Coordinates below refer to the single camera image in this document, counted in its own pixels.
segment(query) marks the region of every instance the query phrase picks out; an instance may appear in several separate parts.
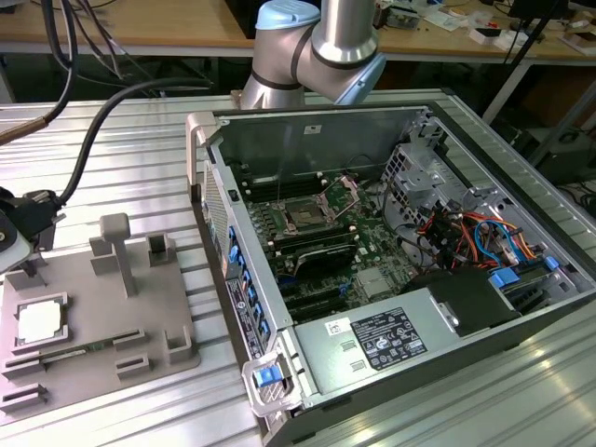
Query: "motherboard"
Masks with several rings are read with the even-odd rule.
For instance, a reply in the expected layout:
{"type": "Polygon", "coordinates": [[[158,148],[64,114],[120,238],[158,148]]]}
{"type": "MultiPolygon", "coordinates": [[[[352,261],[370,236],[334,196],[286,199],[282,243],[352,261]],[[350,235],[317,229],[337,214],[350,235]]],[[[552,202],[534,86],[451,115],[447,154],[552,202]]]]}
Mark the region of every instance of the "motherboard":
{"type": "Polygon", "coordinates": [[[284,184],[279,198],[245,196],[279,290],[298,322],[394,296],[415,275],[382,218],[382,195],[349,175],[315,182],[321,185],[315,194],[296,196],[295,187],[284,184]]]}

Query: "slotted metal tabletop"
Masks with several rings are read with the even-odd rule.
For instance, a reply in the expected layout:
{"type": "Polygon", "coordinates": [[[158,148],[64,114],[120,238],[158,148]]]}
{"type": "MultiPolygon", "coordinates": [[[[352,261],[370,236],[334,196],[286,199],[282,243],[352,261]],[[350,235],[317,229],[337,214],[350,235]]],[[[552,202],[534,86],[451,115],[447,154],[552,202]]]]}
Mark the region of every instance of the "slotted metal tabletop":
{"type": "MultiPolygon", "coordinates": [[[[439,89],[403,90],[375,92],[367,101],[409,100],[443,107],[564,231],[596,256],[591,220],[569,211],[573,205],[540,182],[456,97],[439,89]]],[[[316,96],[308,101],[324,102],[316,96]]],[[[73,103],[48,129],[1,147],[0,184],[15,194],[38,188],[60,191],[101,104],[73,103]]],[[[176,240],[201,364],[0,427],[0,445],[261,445],[184,177],[186,115],[230,108],[227,97],[118,106],[93,146],[80,187],[64,211],[67,219],[58,225],[56,250],[49,254],[87,250],[88,238],[99,233],[100,216],[111,212],[129,215],[134,237],[167,231],[176,240]]],[[[48,109],[48,104],[1,106],[0,130],[48,109]]],[[[463,157],[458,168],[476,185],[486,181],[463,157]]],[[[596,305],[589,305],[518,348],[323,430],[304,445],[596,445],[595,371],[596,305]]]]}

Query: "power supply label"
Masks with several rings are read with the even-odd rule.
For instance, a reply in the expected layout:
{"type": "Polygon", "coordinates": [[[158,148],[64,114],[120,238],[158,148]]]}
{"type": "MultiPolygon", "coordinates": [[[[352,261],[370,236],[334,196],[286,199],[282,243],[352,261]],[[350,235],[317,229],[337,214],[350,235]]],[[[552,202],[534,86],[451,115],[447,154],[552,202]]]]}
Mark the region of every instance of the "power supply label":
{"type": "Polygon", "coordinates": [[[401,307],[352,323],[362,350],[377,371],[427,352],[401,307]]]}

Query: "workbench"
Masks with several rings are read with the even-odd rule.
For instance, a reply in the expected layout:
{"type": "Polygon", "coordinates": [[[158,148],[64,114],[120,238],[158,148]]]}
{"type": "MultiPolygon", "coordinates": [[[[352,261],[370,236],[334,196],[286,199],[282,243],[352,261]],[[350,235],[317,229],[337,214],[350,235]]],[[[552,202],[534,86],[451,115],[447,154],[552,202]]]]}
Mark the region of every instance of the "workbench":
{"type": "MultiPolygon", "coordinates": [[[[466,12],[489,11],[494,21],[508,29],[511,18],[479,0],[471,0],[459,7],[466,12]]],[[[224,0],[118,0],[97,9],[108,30],[134,56],[187,57],[251,57],[253,41],[247,39],[224,0]]],[[[61,38],[64,27],[61,13],[56,22],[61,38]]],[[[97,30],[88,26],[96,44],[107,53],[97,30]]],[[[561,32],[546,31],[546,39],[534,44],[509,81],[503,86],[484,115],[492,121],[515,87],[532,65],[596,65],[596,58],[588,58],[562,42],[561,32]]],[[[434,61],[467,63],[502,63],[506,52],[493,46],[482,46],[469,37],[467,29],[445,31],[422,20],[418,30],[406,31],[385,28],[379,31],[380,47],[390,61],[434,61]]],[[[86,45],[81,52],[89,53],[86,45]]],[[[0,15],[0,54],[49,53],[41,8],[32,3],[19,7],[14,15],[0,15]]],[[[0,100],[3,99],[0,73],[0,100]]],[[[8,90],[5,90],[7,102],[8,90]]]]}
{"type": "MultiPolygon", "coordinates": [[[[556,188],[534,180],[533,169],[520,169],[522,159],[485,123],[473,120],[459,99],[430,89],[376,92],[367,101],[397,100],[437,102],[596,257],[592,220],[583,213],[572,215],[573,205],[556,188]]],[[[325,100],[309,95],[307,102],[325,100]]],[[[2,106],[0,130],[50,106],[2,106]]],[[[16,194],[39,187],[59,192],[100,106],[72,103],[48,129],[3,146],[2,186],[16,194]]],[[[116,107],[64,210],[67,218],[58,223],[56,250],[46,254],[88,250],[88,238],[99,232],[100,216],[113,212],[129,215],[132,238],[168,232],[177,246],[200,365],[0,427],[0,444],[261,445],[186,190],[187,114],[231,106],[228,97],[210,97],[134,100],[116,107]]],[[[460,168],[472,182],[482,181],[478,167],[460,168]]],[[[518,347],[323,430],[302,445],[594,445],[595,369],[596,304],[518,347]]]]}

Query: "wooden workbench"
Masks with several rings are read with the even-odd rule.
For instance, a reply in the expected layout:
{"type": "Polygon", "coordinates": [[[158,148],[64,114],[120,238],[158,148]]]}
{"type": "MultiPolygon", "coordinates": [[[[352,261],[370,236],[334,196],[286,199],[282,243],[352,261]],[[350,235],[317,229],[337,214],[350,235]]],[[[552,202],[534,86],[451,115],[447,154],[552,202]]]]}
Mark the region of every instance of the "wooden workbench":
{"type": "MultiPolygon", "coordinates": [[[[92,5],[104,0],[91,0],[92,5]]],[[[456,0],[446,0],[449,5],[456,0]]],[[[510,18],[479,0],[460,7],[470,13],[485,10],[508,29],[510,18]]],[[[118,0],[96,9],[110,33],[132,55],[250,57],[253,41],[244,37],[224,0],[118,0]]],[[[61,13],[56,13],[59,34],[64,36],[61,13]]],[[[93,40],[102,47],[97,30],[88,19],[83,22],[93,40]]],[[[547,38],[535,44],[497,95],[484,116],[491,120],[534,64],[596,65],[566,46],[561,32],[546,31],[547,38]]],[[[380,49],[391,61],[439,61],[500,63],[505,51],[483,46],[467,36],[467,29],[445,31],[421,20],[417,30],[386,28],[379,31],[380,49]]],[[[80,46],[81,52],[88,47],[80,46]]],[[[32,3],[22,5],[13,15],[0,15],[0,54],[48,53],[41,8],[32,3]]]]}
{"type": "MultiPolygon", "coordinates": [[[[101,0],[91,1],[98,4],[101,0]]],[[[461,7],[466,12],[485,10],[494,14],[503,28],[511,21],[494,7],[472,0],[461,7]]],[[[224,0],[118,0],[96,10],[106,21],[110,33],[122,45],[172,47],[251,48],[252,40],[244,37],[224,0]]],[[[60,12],[57,23],[63,34],[60,12]]],[[[96,43],[97,30],[90,21],[88,31],[96,43]]],[[[533,47],[529,57],[537,60],[585,60],[582,54],[566,46],[558,37],[561,33],[547,32],[547,39],[533,47]]],[[[379,31],[380,49],[392,54],[416,54],[456,57],[502,58],[504,51],[480,45],[467,37],[467,29],[453,32],[421,21],[418,30],[385,28],[379,31]]],[[[19,7],[14,15],[0,16],[0,42],[46,43],[41,8],[32,3],[19,7]]]]}

